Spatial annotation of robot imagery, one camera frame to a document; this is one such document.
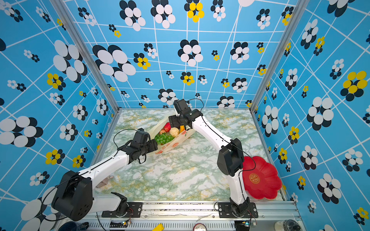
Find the translucent printed plastic bag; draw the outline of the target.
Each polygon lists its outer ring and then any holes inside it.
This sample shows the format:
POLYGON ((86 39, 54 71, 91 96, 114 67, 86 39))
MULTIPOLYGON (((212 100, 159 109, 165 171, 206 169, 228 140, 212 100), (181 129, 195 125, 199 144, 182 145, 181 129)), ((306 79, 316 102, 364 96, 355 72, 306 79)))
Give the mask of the translucent printed plastic bag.
POLYGON ((175 127, 171 125, 169 117, 170 116, 165 116, 164 119, 148 131, 151 138, 154 139, 158 145, 158 149, 154 151, 155 154, 169 152, 195 133, 194 129, 185 126, 175 127))

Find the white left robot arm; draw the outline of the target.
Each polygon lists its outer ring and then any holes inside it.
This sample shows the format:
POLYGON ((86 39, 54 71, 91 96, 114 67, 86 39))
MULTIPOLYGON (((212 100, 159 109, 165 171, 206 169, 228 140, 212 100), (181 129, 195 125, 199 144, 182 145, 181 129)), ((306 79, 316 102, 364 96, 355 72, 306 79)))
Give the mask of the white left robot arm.
POLYGON ((73 221, 83 219, 87 214, 109 211, 118 217, 128 213, 127 197, 113 192, 109 196, 93 196, 93 190, 109 175, 139 159, 140 156, 158 149, 155 140, 139 144, 128 141, 116 153, 85 170, 64 174, 58 185, 52 208, 73 221))

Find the beige round fruit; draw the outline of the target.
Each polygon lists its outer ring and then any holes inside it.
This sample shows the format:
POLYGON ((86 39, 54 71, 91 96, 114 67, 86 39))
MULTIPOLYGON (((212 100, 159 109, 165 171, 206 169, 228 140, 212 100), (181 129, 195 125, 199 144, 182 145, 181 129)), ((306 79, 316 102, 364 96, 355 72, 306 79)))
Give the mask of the beige round fruit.
POLYGON ((169 134, 175 138, 180 134, 180 130, 176 127, 173 127, 170 129, 169 134))

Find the red fruit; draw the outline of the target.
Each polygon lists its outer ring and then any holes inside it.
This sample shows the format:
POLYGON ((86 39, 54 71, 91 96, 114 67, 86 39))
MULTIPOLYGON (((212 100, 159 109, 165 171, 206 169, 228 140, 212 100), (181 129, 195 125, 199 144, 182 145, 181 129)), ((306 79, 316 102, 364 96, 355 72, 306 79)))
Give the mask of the red fruit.
POLYGON ((170 124, 170 122, 167 122, 165 124, 165 126, 163 127, 163 129, 165 130, 165 132, 169 132, 171 130, 171 124, 170 124))

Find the green grape bunch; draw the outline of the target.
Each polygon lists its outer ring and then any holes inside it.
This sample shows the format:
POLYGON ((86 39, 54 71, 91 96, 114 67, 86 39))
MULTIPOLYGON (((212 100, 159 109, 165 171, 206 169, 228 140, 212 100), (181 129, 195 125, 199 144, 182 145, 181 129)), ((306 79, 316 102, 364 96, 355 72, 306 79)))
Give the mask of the green grape bunch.
POLYGON ((155 140, 158 145, 165 145, 174 139, 169 133, 157 134, 155 140))

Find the pink toy bottle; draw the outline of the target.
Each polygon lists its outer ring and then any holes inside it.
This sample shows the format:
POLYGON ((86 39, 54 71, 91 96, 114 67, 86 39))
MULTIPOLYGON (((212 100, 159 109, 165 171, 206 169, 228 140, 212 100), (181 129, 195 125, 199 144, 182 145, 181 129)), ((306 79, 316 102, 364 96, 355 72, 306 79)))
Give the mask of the pink toy bottle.
POLYGON ((109 176, 103 179, 100 183, 97 184, 96 188, 99 190, 107 190, 112 187, 112 182, 114 181, 113 176, 109 176))

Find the yellow tag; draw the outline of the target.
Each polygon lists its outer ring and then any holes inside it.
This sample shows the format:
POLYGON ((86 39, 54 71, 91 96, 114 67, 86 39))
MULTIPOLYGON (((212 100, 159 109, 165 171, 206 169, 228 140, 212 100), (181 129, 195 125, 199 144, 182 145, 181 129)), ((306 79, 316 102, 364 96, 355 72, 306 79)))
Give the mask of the yellow tag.
POLYGON ((152 231, 164 231, 163 224, 158 224, 152 231))

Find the red flower-shaped plate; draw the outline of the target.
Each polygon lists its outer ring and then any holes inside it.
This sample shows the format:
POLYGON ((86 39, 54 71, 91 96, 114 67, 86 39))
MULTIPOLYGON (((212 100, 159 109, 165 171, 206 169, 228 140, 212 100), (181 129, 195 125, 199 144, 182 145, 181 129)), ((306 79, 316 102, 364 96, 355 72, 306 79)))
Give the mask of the red flower-shaped plate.
POLYGON ((244 158, 242 177, 246 192, 257 200, 274 200, 282 188, 276 168, 259 156, 244 158))

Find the metal can top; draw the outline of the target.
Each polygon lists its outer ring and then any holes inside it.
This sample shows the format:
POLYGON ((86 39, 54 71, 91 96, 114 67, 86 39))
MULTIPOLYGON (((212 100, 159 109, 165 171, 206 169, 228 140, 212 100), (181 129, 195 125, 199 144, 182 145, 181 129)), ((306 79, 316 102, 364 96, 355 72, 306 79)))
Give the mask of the metal can top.
POLYGON ((197 223, 197 224, 194 225, 193 231, 207 231, 207 228, 204 224, 197 223))

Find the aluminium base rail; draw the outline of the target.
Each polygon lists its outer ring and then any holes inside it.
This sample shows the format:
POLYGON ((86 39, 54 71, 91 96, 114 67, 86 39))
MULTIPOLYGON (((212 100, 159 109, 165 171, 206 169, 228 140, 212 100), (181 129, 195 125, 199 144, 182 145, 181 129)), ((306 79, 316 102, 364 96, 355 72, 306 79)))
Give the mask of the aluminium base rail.
POLYGON ((306 228, 292 201, 251 201, 243 217, 236 217, 228 202, 147 201, 138 218, 104 218, 91 213, 77 224, 87 222, 89 231, 152 231, 163 224, 164 231, 192 231, 197 223, 207 231, 304 231, 306 228))

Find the aluminium corner post right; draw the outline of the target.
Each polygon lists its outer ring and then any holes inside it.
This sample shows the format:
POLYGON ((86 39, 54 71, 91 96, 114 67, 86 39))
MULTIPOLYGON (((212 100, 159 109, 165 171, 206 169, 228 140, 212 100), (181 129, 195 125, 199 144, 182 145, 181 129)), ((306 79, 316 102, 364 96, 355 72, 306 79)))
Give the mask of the aluminium corner post right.
POLYGON ((277 65, 279 64, 282 58, 283 51, 285 50, 287 44, 292 38, 292 35, 295 32, 309 2, 310 0, 301 0, 297 2, 297 5, 294 8, 292 19, 290 20, 290 22, 286 26, 286 29, 284 30, 284 33, 282 34, 281 40, 278 43, 278 46, 272 56, 271 62, 268 65, 267 73, 263 77, 261 84, 256 92, 256 95, 252 101, 252 106, 250 108, 251 113, 253 113, 254 110, 259 105, 259 102, 261 101, 264 95, 265 88, 269 81, 271 80, 271 78, 273 77, 274 71, 276 70, 277 65))

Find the aluminium corner post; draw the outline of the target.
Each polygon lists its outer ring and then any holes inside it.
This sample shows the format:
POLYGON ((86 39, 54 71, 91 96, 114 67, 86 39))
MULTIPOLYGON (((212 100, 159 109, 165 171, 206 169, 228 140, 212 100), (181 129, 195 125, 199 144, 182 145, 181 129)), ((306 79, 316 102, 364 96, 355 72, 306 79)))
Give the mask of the aluminium corner post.
POLYGON ((63 1, 50 1, 50 2, 53 8, 55 9, 56 13, 60 16, 62 22, 66 25, 68 34, 72 38, 74 44, 77 46, 83 59, 86 61, 87 67, 91 71, 92 76, 96 80, 103 94, 106 96, 108 102, 112 106, 115 113, 118 113, 119 106, 116 100, 114 99, 113 94, 110 92, 110 90, 107 89, 107 83, 105 82, 102 74, 100 73, 98 67, 96 66, 94 59, 90 55, 88 47, 86 46, 82 39, 81 33, 78 31, 76 25, 72 20, 71 14, 67 12, 67 7, 63 3, 63 1))
POLYGON ((281 40, 278 43, 278 46, 272 56, 271 62, 268 65, 267 73, 263 77, 261 84, 256 92, 256 95, 252 101, 252 106, 250 108, 251 113, 253 113, 254 110, 259 105, 259 102, 261 101, 264 95, 265 88, 269 81, 271 80, 271 78, 273 77, 274 71, 276 70, 277 65, 279 64, 282 58, 283 51, 285 50, 287 44, 292 38, 292 35, 295 32, 309 2, 310 0, 301 0, 297 2, 297 5, 294 8, 292 19, 290 20, 290 22, 286 26, 286 29, 284 30, 284 33, 282 34, 281 40))

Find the aluminium corner post left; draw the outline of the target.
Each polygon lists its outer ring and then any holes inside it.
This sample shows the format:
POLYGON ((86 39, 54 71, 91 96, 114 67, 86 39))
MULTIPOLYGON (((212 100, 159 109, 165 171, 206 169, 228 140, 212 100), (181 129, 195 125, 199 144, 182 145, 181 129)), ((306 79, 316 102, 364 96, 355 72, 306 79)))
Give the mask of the aluminium corner post left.
POLYGON ((72 20, 71 14, 67 12, 67 7, 63 3, 63 1, 50 1, 50 2, 53 8, 55 9, 56 13, 60 16, 62 22, 66 25, 68 34, 72 38, 74 44, 77 46, 83 59, 86 61, 87 67, 91 71, 92 76, 96 80, 103 94, 106 96, 108 102, 112 106, 115 113, 118 113, 119 106, 116 100, 114 99, 113 94, 110 92, 110 90, 107 89, 107 83, 105 82, 102 74, 100 73, 98 67, 96 66, 94 59, 90 55, 88 47, 86 46, 82 39, 81 33, 78 31, 76 25, 72 20))

